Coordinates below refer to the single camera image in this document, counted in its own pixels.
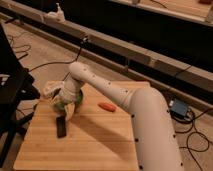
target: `floor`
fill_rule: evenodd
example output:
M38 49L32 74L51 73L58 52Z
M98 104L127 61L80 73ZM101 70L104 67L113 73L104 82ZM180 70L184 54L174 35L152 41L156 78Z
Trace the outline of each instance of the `floor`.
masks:
M31 46L31 50L28 52L29 55L25 58L23 58L21 63L27 67L27 68L34 68L35 66L38 66L43 63L52 62L52 61L71 61L76 57L76 53L69 51L67 49L64 49L63 47L60 47L52 42L49 42L45 40L42 37L39 37L27 30L24 30L23 28L13 25L13 24L3 24L5 28L5 32L7 35L12 36L19 36L18 38L15 38L14 40L14 47L22 46L29 44ZM24 50L26 47L18 49L16 48L15 51ZM82 61L90 66L92 66L95 73L97 73L100 76L103 76L106 79L109 80L131 80L121 74L118 74L109 68L103 67L91 60L88 60L84 58L83 56L80 56L79 61ZM66 73L68 72L67 65L49 65L42 68L39 68L37 70L34 70L31 74L35 78L34 85L42 91L42 88L46 81L49 80L62 80ZM30 101L22 103L19 106L19 109L21 109L24 113L30 112L34 104L36 104L37 101ZM175 130L177 131L183 131L188 128L188 125L182 125L174 122ZM204 115L196 122L197 129L204 133L209 140L213 141L213 117L209 115ZM186 146L186 138L188 134L177 134L178 143L180 146ZM16 155L19 151L22 137L19 135L16 136L15 141L13 142L12 148L10 150L10 153L7 157L7 160L5 162L5 165L1 171L12 171L13 169L13 163L16 159ZM2 145L3 138L0 141L0 149ZM196 149L205 149L207 146L207 142L201 138L199 135L193 135L190 139L190 147L196 148ZM195 161L190 156L189 152L186 149L181 149L181 154L184 161L184 166L186 171L199 171L200 169L196 165ZM211 171L213 170L213 146L210 146L209 150L203 153L195 153L193 152L193 155L196 157L196 159L199 161L200 165L202 166L204 171Z

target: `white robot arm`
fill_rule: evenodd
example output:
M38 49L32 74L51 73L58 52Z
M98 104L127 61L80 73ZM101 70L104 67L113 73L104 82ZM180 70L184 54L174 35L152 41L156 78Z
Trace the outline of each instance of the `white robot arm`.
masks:
M69 78L59 92L62 101L75 101L83 83L92 85L131 115L141 169L184 170L169 109L159 91L151 87L129 91L95 75L79 62L70 64L69 70Z

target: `power cord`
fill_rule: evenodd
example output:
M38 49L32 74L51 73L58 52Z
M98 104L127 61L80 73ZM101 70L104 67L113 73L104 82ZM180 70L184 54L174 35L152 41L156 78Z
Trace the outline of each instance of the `power cord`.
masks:
M206 152L209 148L210 148L210 145L213 145L213 142L210 141L208 139L208 137L203 134L202 132L200 132L197 128L196 128L196 121L197 119L199 119L200 117L202 117L204 114L206 114L207 112L213 110L213 108L209 108L207 110L205 110L204 112L202 112L201 114L199 115L195 115L194 111L192 109L189 110L189 113L190 115L188 116L187 115L187 119L184 118L184 119L179 119L177 117L174 117L172 116L172 118L178 122L178 123L181 123L181 124L190 124L191 126L189 127L189 129L187 130L184 130L184 131L176 131L177 134L187 134L190 132L190 134L188 134L187 136L187 139L186 139L186 146L182 146L180 147L180 149L186 149L188 150L189 154L191 155L192 159L195 161L195 163L197 164L197 166L199 167L199 169L201 171L203 171L203 168L201 167L200 163L198 162L198 160L195 158L195 156L193 155L192 152ZM190 146L190 139L194 136L194 135L199 135L202 139L204 139L206 142L207 142L207 146L204 148L204 149L195 149L195 148L192 148Z
M158 1L156 1L156 0L150 0L151 2L154 2L154 3L156 3L156 4L159 4L159 5L161 5L163 8L167 8L167 6L165 6L163 3L161 3L161 2L158 2Z
M7 35L7 38L9 40L10 46L13 48L15 54L22 54L20 57L17 57L18 60L21 60L25 57L28 56L28 51L31 50L31 45L26 44L26 45L21 45L21 46L14 46L15 44L15 39L19 39L21 36L26 34L27 32L22 32L18 36L13 36L13 35Z
M71 64L71 63L77 61L78 58L79 58L79 56L80 56L80 53L81 53L81 51L82 51L82 45L84 45L85 43L88 42L88 38L86 38L86 39L85 39L85 38L86 38L86 37L84 37L84 39L81 41L81 44L80 44L80 48L79 48L77 57L76 57L74 60L72 60L72 61L67 61L67 62L56 61L56 62L44 63L44 64L41 64L41 65L36 66L35 68L32 68L31 70L29 70L29 72L32 72L32 71L34 71L34 70L36 70L36 69L38 69L38 68L41 68L41 67L44 67L44 66L48 66L48 65L54 65L54 64Z

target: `cable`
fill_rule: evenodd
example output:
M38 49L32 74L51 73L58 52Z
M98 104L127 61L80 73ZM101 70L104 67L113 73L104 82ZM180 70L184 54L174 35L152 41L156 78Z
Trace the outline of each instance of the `cable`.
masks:
M202 132L200 132L197 128L196 128L196 124L195 122L197 121L198 118L200 118L201 116L203 116L204 114L206 114L207 112L213 110L213 108L209 108L207 110L205 110L204 112L202 112L201 114L195 116L195 113L192 109L190 109L190 113L191 113L191 117L189 117L190 120L187 120L188 123L187 124L191 124L190 128L186 131L175 131L177 134L186 134L191 132L191 130L194 128L195 131L191 132L188 136L187 136L187 140L186 140L186 146L180 147L180 149L187 149L189 154L191 155L192 159L195 161L195 163L197 164L197 166L199 167L199 169L201 171L203 171L203 168L201 167L200 163L198 162L198 160L195 158L195 156L193 155L192 152L206 152L209 148L210 145L213 145L213 142L210 141L207 136L205 134L203 134ZM185 123L185 119L183 119L183 122L180 122L180 120L176 120L178 123ZM192 138L193 135L199 135L202 139L204 139L207 142L207 146L204 149L195 149L190 147L189 141Z
M20 109L16 109L16 110L19 111L23 116L26 116L25 113L21 111Z
M163 3L161 3L161 2L158 2L158 1L155 1L155 0L150 0L151 2L154 2L154 3L156 3L156 4L159 4L159 5L161 5L163 8L167 8L167 6L165 6Z
M20 57L17 57L18 60L21 60L25 57L28 56L28 51L31 49L31 45L30 44L26 44L26 45L21 45L21 46L14 46L15 44L15 39L20 38L22 35L26 34L27 32L22 32L21 34L19 34L18 36L12 36L12 35L7 35L7 38L9 40L9 44L10 46L13 48L13 51L15 54L20 54L20 53L24 53L23 55L21 55Z

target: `black cable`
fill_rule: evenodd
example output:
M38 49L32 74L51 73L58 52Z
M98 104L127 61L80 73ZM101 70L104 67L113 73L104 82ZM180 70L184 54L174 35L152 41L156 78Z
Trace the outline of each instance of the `black cable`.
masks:
M19 111L23 116L26 116L22 110L20 110L20 109L16 109L16 110Z
M44 66L47 66L47 65L54 65L54 64L70 64L72 62L75 62L75 59L73 61L67 61L67 62L61 62L61 61L56 61L56 62L47 62L47 63L44 63L44 64L41 64L41 65L38 65L36 66L35 68L29 70L29 72L32 72L38 68L41 68L41 67L44 67Z
M165 6L163 3L161 3L161 2L158 2L158 1L156 1L156 0L150 0L151 2L154 2L154 3L156 3L156 4L159 4L159 5L161 5L162 7L164 7L164 8L167 8L167 6Z
M211 110L213 110L213 108L209 108L209 109L205 110L204 112L202 112L201 114L199 114L198 116L196 116L194 118L194 120L197 120L198 118L200 118L201 116L203 116L204 114L206 114L207 112L209 112Z
M210 141L205 134L203 134L200 131L198 131L198 129L196 128L195 122L197 121L198 118L200 118L201 116L203 116L204 114L206 114L207 112L209 112L211 110L213 110L213 108L209 108L209 109L205 110L204 112L202 112L201 114L195 116L194 111L192 109L190 109L189 112L191 113L191 117L189 117L190 120L187 120L187 121L191 121L191 127L188 130L186 130L186 131L176 131L176 133L179 133L179 134L186 134L186 133L191 132L191 130L194 128L195 131L191 132L187 136L186 146L185 147L180 147L180 149L187 149L188 150L188 152L191 155L192 159L195 161L195 163L197 164L197 166L199 167L199 169L201 171L203 171L203 168L201 167L200 163L195 158L195 156L193 155L192 152L206 152L210 148L210 145L213 145L213 142ZM190 138L193 135L196 135L196 134L198 134L202 139L204 139L207 142L207 146L204 149L195 149L195 148L190 147L190 144L189 144Z
M82 45L84 44L84 42L81 42L81 46L80 46L80 49L79 49L79 51L78 51L78 54L77 54L77 56L76 56L76 58L75 58L75 61L78 61L78 59L79 59L79 56L80 56L80 54L81 54L81 51L82 51ZM66 78L68 77L68 75L69 75L69 72L68 73L66 73L66 75L64 76L64 78L62 79L62 81L65 81L66 80Z
M9 44L10 46L13 48L13 51L15 54L20 54L20 53L24 53L23 55L21 55L20 57L17 57L18 60L21 60L25 57L28 56L28 51L31 49L31 45L30 44L26 44L26 45L21 45L21 46L14 46L15 44L15 39L20 38L22 35L26 34L27 32L22 32L21 34L19 34L18 36L12 36L12 35L7 35L7 38L9 40Z

